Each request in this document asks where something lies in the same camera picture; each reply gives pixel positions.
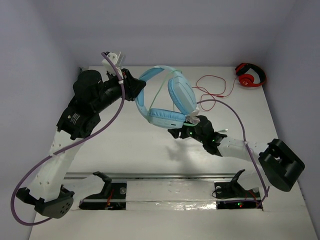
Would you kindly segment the light blue headphones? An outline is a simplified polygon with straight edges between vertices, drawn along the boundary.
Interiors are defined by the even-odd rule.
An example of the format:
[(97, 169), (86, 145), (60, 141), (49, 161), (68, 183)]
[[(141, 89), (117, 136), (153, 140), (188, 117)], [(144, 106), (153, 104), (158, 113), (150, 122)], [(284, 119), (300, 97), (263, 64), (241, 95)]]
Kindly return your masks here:
[(167, 72), (164, 80), (157, 83), (159, 87), (151, 97), (146, 93), (146, 86), (134, 100), (139, 113), (151, 125), (163, 129), (180, 129), (186, 122), (186, 116), (197, 108), (197, 99), (190, 81), (181, 70), (171, 66), (157, 65), (140, 75), (138, 78), (146, 84), (154, 84), (157, 76)]

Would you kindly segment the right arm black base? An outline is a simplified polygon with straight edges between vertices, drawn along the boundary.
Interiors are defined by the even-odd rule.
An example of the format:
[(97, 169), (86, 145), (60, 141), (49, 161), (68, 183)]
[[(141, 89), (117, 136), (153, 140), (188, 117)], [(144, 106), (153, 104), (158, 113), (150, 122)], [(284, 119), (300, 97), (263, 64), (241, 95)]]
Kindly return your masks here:
[(218, 210), (262, 209), (260, 193), (245, 190), (238, 180), (245, 170), (238, 171), (229, 182), (215, 182), (211, 196)]

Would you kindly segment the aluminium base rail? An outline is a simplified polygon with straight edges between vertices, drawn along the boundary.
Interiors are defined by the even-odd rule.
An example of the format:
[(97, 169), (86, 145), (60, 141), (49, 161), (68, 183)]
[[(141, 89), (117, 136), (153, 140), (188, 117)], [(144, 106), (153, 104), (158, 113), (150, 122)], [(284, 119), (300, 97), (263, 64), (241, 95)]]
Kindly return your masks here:
[[(111, 179), (127, 182), (127, 211), (211, 211), (217, 210), (214, 183), (229, 182), (232, 176), (114, 174)], [(68, 177), (65, 185), (75, 191), (72, 210), (81, 210), (80, 201), (102, 186), (94, 176)]]

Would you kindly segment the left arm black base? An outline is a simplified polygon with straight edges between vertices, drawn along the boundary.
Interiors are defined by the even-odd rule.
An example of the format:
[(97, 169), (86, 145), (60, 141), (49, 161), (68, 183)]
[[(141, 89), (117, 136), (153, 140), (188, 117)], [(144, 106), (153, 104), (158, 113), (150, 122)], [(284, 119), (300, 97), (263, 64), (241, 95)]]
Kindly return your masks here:
[(126, 210), (127, 182), (113, 182), (106, 174), (96, 171), (92, 174), (101, 187), (97, 193), (88, 194), (79, 202), (81, 210)]

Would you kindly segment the red and black headphones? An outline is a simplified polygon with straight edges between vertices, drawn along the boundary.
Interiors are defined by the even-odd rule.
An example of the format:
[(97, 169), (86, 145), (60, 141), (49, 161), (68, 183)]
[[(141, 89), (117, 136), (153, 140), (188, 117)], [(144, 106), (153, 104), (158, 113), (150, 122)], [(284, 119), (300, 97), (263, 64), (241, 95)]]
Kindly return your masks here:
[[(255, 83), (255, 78), (252, 74), (247, 73), (249, 70), (253, 70), (259, 77), (259, 83)], [(235, 75), (238, 77), (239, 83), (243, 87), (257, 88), (262, 86), (266, 80), (266, 73), (259, 66), (252, 63), (240, 63), (235, 68)]]

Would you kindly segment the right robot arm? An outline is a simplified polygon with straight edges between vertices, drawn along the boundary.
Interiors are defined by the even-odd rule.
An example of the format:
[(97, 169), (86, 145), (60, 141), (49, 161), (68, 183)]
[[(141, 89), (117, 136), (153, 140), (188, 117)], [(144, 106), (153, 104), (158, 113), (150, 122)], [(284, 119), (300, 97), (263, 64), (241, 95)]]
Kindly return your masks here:
[(211, 155), (245, 160), (254, 170), (239, 170), (231, 181), (231, 192), (238, 197), (252, 188), (274, 187), (289, 192), (305, 170), (303, 161), (280, 139), (268, 143), (248, 142), (215, 131), (207, 117), (200, 115), (197, 125), (185, 123), (169, 129), (175, 139), (192, 138)]

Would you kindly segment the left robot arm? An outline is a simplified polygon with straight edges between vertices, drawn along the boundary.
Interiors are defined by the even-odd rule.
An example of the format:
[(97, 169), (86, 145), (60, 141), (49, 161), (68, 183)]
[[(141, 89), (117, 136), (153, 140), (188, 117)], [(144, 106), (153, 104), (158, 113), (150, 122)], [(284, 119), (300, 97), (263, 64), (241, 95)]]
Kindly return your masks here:
[(85, 142), (107, 129), (120, 114), (125, 101), (134, 101), (145, 88), (146, 82), (131, 75), (128, 69), (120, 76), (107, 74), (103, 81), (97, 70), (82, 71), (72, 88), (74, 96), (61, 114), (49, 154), (22, 178), (26, 180), (36, 169), (33, 181), (22, 187), (20, 181), (13, 191), (10, 209), (21, 224), (15, 210), (15, 199), (34, 207), (46, 221), (60, 219), (72, 206), (82, 205), (88, 197), (110, 199), (112, 179), (100, 171), (87, 178), (66, 185), (66, 173)]

